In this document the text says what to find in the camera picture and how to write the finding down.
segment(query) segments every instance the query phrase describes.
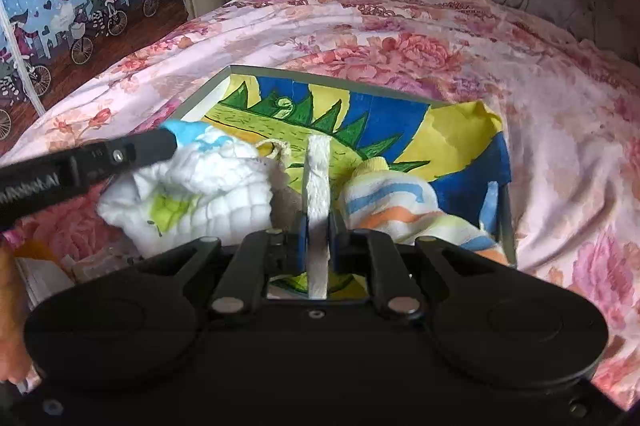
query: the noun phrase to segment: striped cloth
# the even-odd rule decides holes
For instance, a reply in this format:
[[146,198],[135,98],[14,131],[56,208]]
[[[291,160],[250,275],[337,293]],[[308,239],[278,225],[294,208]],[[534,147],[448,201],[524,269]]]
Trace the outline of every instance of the striped cloth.
[[397,244],[413,244],[418,236],[435,236],[508,263],[490,234],[443,212],[427,181],[391,171],[382,157],[364,161],[354,171],[340,193],[338,207],[350,229],[386,232]]

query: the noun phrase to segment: open box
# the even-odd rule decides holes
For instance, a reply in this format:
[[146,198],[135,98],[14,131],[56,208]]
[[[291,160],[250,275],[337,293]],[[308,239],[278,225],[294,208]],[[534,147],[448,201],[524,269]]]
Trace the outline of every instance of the open box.
[[[204,120],[254,144],[265,138],[286,140],[292,150],[292,164],[287,173],[292,179],[290,186],[296,191],[302,186],[306,137],[318,132],[331,135],[330,181],[335,196],[351,171],[374,156],[384,156],[391,170],[424,178],[436,191],[435,185],[447,176],[463,171],[471,175],[472,165],[485,153],[478,148],[479,139],[469,141],[472,149],[454,148],[455,153],[446,160],[429,156],[432,149],[446,150],[452,146],[447,141],[453,138],[434,134],[433,125],[427,124],[430,114],[436,114],[430,110],[446,106],[452,105],[379,86],[304,72],[232,65],[184,101],[172,119]],[[494,137],[499,136],[504,143],[500,129],[498,126]],[[515,266],[508,171],[501,178],[494,235],[510,264]],[[473,211],[469,218],[464,211],[462,208],[451,213],[477,225],[477,212]]]

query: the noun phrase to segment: floral bedsheet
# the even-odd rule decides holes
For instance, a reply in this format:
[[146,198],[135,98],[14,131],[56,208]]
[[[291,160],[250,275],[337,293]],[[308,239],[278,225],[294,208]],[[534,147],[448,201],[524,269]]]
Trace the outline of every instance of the floral bedsheet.
[[[0,164],[155,126],[228,64],[492,107],[519,268],[600,308],[610,344],[594,382],[625,408],[640,396],[640,69],[489,0],[234,0],[83,85]],[[12,239],[76,259],[102,249],[118,233],[97,195],[25,218]]]

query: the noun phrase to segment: white paper strip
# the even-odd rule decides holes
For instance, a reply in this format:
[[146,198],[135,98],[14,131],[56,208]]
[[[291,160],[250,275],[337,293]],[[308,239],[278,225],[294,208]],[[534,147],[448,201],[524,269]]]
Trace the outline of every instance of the white paper strip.
[[329,267],[329,158],[331,137],[310,135],[306,146],[302,205],[308,218],[306,278],[310,299],[326,299]]
[[54,294],[74,286],[69,276],[49,260],[16,258],[15,265],[24,282],[30,309]]

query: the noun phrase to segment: blue cloth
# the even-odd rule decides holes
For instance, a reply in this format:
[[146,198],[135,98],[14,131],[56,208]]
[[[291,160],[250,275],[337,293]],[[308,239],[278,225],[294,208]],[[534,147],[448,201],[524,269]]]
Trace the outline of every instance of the blue cloth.
[[499,186],[496,181],[489,182],[484,203],[480,209],[480,227],[489,234],[495,234],[497,229],[498,218],[498,190]]
[[179,146],[185,146],[194,142],[201,136],[210,124],[206,122],[185,122],[177,119],[170,119],[160,125],[160,128],[166,128],[175,135],[175,139]]
[[488,236],[476,236],[462,244],[460,247],[468,249],[469,251],[482,251],[495,247],[495,242]]
[[395,183],[395,184],[387,184],[386,186],[382,186],[381,188],[375,190],[373,193],[364,195],[357,199],[353,199],[346,205],[347,215],[351,215],[355,213],[357,210],[361,210],[362,208],[376,202],[377,200],[383,199],[387,195],[391,193],[398,192],[407,192],[415,195],[415,199],[423,203],[424,202],[424,193],[422,192],[422,187],[419,184],[413,183]]
[[489,146],[465,169],[443,175],[430,184],[438,196],[441,210],[480,227],[487,186],[492,181],[498,186],[511,182],[509,153],[502,132],[497,133]]

